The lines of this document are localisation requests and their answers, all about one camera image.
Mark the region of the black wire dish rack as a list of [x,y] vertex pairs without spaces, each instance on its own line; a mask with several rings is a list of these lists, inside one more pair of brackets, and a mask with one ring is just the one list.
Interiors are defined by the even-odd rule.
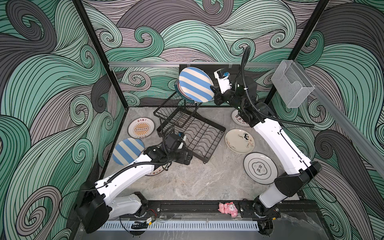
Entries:
[[186,147],[194,157],[208,163],[224,136],[226,128],[202,117],[198,113],[201,104],[188,102],[174,92],[154,111],[159,118],[158,136],[170,132],[186,135]]

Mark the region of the green rimmed white plate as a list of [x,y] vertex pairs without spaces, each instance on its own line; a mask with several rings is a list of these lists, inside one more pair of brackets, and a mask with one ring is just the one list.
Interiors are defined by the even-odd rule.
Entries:
[[183,93],[182,89],[180,88],[180,83],[179,83],[179,81],[176,81],[174,86],[175,86],[175,90],[176,90],[176,92],[180,95],[180,97],[181,97],[183,100],[185,100],[185,101],[188,102],[188,103],[192,103],[192,104],[195,103],[194,100],[188,98],[188,97]]

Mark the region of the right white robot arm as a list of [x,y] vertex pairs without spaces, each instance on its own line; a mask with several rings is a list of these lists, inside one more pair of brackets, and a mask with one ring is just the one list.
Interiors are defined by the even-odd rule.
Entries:
[[251,96],[251,88],[257,84],[247,82],[245,76],[250,52],[250,46],[246,46],[237,75],[241,80],[239,83],[232,81],[224,69],[219,69],[214,73],[219,85],[211,89],[214,103],[217,106],[227,103],[239,110],[241,118],[264,138],[283,165],[285,173],[256,197],[252,206],[257,217],[272,219],[280,216],[276,204],[303,189],[321,171],[322,166],[318,162],[311,162],[293,143],[281,126],[284,120],[275,117],[269,107],[257,106],[258,101]]

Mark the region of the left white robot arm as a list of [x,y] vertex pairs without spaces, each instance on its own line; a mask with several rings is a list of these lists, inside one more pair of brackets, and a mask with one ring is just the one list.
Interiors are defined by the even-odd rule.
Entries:
[[140,139],[119,142],[112,157],[124,168],[96,182],[84,182],[75,200],[74,210],[90,234],[108,220],[122,215],[142,217],[148,209],[147,199],[135,192],[127,197],[118,195],[134,182],[154,171],[166,170],[173,162],[188,165],[192,155],[186,147],[184,133],[169,133],[158,145],[145,147]]

